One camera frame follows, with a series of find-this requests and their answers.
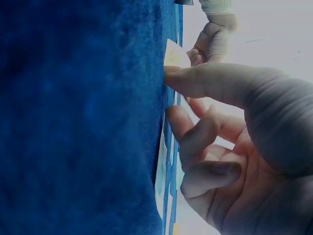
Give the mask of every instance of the skin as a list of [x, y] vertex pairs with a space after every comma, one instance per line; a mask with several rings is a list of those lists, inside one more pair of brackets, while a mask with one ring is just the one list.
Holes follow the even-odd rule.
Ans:
[[229, 38], [238, 28], [235, 14], [208, 16], [208, 19], [194, 47], [187, 52], [192, 66], [221, 62], [227, 55]]
[[[206, 63], [165, 68], [200, 121], [168, 109], [180, 143], [181, 191], [222, 235], [313, 234], [313, 84], [271, 68]], [[245, 119], [206, 110], [198, 98], [242, 108]], [[213, 145], [220, 136], [233, 149]]]

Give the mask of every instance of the paper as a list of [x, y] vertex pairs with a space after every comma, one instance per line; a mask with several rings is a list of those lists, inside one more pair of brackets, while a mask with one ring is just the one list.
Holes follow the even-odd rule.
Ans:
[[188, 68], [191, 66], [187, 53], [178, 44], [168, 39], [166, 44], [164, 66]]

